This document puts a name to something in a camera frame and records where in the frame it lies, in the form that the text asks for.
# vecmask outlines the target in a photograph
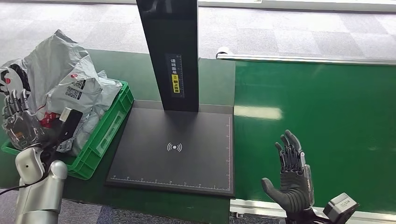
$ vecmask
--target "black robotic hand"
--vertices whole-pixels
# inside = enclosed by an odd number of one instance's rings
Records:
[[[314,203],[311,169],[295,135],[286,130],[281,140],[284,147],[275,143],[281,161],[281,188],[275,189],[268,178],[262,178],[262,187],[286,212],[298,213]]]

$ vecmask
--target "green plastic crate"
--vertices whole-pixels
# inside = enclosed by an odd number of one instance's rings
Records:
[[[92,177],[100,160],[102,160],[107,148],[117,133],[132,107],[134,97],[127,82],[120,81],[122,88],[114,99],[109,110],[103,115],[96,125],[87,143],[77,157],[63,155],[60,158],[66,163],[70,176],[88,180]],[[17,155],[20,151],[13,148],[10,141],[6,141],[1,150],[6,153]]]

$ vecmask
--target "barcode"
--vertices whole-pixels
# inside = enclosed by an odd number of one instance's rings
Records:
[[[76,81],[73,83],[73,86],[76,86],[77,88],[83,90],[85,86],[85,80]]]
[[[66,89],[66,96],[69,96],[69,97],[75,98],[75,99],[80,99],[81,92],[68,86]]]

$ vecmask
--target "cable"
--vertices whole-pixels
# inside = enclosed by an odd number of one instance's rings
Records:
[[[44,175],[43,175],[38,181],[36,181],[36,182],[34,182],[34,183],[32,183],[32,184],[25,184],[25,185],[21,185],[21,186],[16,186],[16,187],[8,188],[8,189],[4,190],[3,192],[1,192],[1,193],[0,193],[0,196],[3,195],[3,194],[5,194],[5,193],[7,193],[7,192],[9,192],[9,191],[12,191],[12,190],[17,190],[17,189],[21,189],[21,188],[26,188],[26,187],[28,187],[28,186],[30,186],[30,185],[37,184],[38,182],[43,181],[43,180],[44,180],[45,178],[47,178],[47,177],[48,177],[48,171],[46,171],[46,172],[44,173]]]
[[[17,186],[17,187],[13,187],[13,188],[8,188],[8,189],[4,190],[3,192],[1,192],[0,196],[5,194],[5,193],[7,193],[7,192],[9,192],[9,191],[17,190],[17,189],[20,189],[20,188],[25,188],[25,187],[28,187],[28,186],[29,185],[21,185],[21,186]]]

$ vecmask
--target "plastic bag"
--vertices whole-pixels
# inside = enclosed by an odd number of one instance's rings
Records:
[[[74,138],[94,108],[103,115],[110,107],[122,84],[96,73],[88,52],[58,30],[41,42],[24,59],[0,67],[0,92],[26,89],[28,104],[43,127],[51,128],[65,107],[82,112],[73,138],[63,142],[58,151],[71,150]]]

